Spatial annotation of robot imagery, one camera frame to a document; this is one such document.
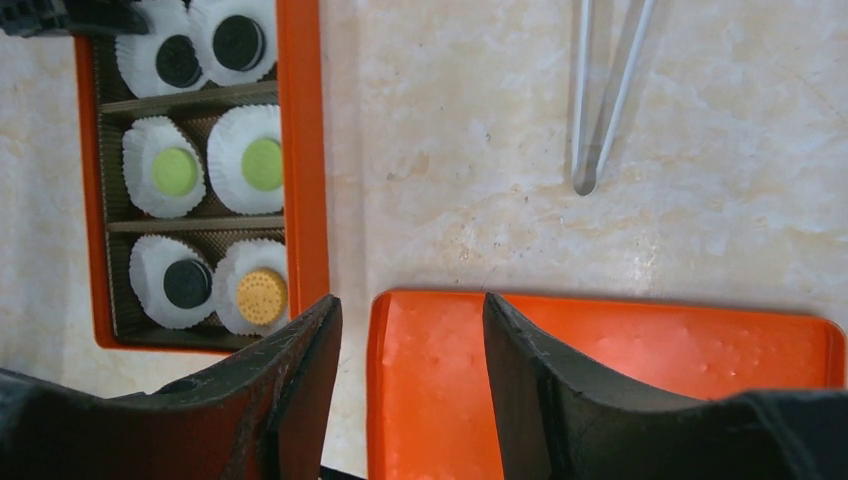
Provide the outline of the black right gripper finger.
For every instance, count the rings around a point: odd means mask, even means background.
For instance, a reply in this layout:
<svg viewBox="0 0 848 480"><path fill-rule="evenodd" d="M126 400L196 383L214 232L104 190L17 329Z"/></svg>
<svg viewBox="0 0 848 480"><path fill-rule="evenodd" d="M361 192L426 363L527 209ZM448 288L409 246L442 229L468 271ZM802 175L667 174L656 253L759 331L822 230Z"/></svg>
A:
<svg viewBox="0 0 848 480"><path fill-rule="evenodd" d="M12 37L146 35L130 1L1 0L1 30Z"/></svg>

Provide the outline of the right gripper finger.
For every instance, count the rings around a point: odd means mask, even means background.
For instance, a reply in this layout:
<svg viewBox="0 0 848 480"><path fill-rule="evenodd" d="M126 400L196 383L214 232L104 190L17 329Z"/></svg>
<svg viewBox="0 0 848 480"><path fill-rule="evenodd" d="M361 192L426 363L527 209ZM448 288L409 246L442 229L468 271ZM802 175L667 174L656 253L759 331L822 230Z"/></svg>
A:
<svg viewBox="0 0 848 480"><path fill-rule="evenodd" d="M101 398L1 373L5 479L318 479L343 326L321 298L150 393Z"/></svg>
<svg viewBox="0 0 848 480"><path fill-rule="evenodd" d="M843 479L847 394L752 390L697 400L555 339L502 296L483 330L508 479Z"/></svg>

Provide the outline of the yellow sandwich cookie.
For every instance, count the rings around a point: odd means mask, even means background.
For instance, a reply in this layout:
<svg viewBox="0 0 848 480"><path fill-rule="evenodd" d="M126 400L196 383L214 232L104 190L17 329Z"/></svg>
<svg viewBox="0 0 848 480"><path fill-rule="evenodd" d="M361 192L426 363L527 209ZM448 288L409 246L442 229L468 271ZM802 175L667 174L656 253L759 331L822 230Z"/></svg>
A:
<svg viewBox="0 0 848 480"><path fill-rule="evenodd" d="M269 326L280 320L287 310L287 282L270 268L250 271L238 282L236 306L248 323Z"/></svg>

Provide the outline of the orange tin lid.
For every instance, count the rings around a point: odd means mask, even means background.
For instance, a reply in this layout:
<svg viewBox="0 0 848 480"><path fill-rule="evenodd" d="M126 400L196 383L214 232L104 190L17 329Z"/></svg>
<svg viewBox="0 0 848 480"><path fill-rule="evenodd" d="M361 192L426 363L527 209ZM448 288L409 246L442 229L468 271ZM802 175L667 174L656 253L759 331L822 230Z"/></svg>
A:
<svg viewBox="0 0 848 480"><path fill-rule="evenodd" d="M391 290L367 354L372 479L499 479L482 294ZM847 340L829 320L729 307L511 294L558 340L634 379L714 400L753 389L837 389Z"/></svg>

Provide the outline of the black sandwich cookie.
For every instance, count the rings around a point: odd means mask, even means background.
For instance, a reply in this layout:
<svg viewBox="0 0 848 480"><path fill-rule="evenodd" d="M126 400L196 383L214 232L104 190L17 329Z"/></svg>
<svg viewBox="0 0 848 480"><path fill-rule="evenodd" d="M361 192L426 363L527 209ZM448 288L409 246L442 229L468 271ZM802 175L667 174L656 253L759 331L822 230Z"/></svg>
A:
<svg viewBox="0 0 848 480"><path fill-rule="evenodd" d="M163 289L172 305L181 309L196 308L211 296L212 274L200 260L178 260L165 270Z"/></svg>
<svg viewBox="0 0 848 480"><path fill-rule="evenodd" d="M266 50L266 37L260 24L244 15L226 17L213 35L213 54L225 68L246 72L258 65Z"/></svg>
<svg viewBox="0 0 848 480"><path fill-rule="evenodd" d="M195 85L202 74L193 43L186 35L173 35L162 42L156 53L155 68L162 81L176 88Z"/></svg>

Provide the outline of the green sandwich cookie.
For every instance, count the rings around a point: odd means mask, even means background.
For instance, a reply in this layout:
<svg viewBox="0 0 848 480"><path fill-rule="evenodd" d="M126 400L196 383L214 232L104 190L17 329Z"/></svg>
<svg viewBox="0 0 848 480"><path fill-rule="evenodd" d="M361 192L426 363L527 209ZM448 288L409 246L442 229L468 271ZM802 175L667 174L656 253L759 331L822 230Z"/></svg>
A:
<svg viewBox="0 0 848 480"><path fill-rule="evenodd" d="M270 138L251 142L241 159L242 176L255 190L270 192L282 187L283 161L279 143Z"/></svg>
<svg viewBox="0 0 848 480"><path fill-rule="evenodd" d="M152 161L151 176L155 188L172 197L188 195L198 180L198 167L193 156L181 148L167 148Z"/></svg>

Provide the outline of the metal tongs white handle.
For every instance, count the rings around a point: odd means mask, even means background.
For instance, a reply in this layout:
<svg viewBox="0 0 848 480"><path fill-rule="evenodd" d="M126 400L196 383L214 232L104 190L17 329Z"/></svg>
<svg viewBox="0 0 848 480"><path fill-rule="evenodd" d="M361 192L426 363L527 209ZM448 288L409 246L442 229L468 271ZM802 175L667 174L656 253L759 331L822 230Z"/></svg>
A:
<svg viewBox="0 0 848 480"><path fill-rule="evenodd" d="M574 3L570 176L580 196L597 189L612 157L655 5L653 0L632 1L614 38L597 31L611 24L605 14L613 10L612 3Z"/></svg>

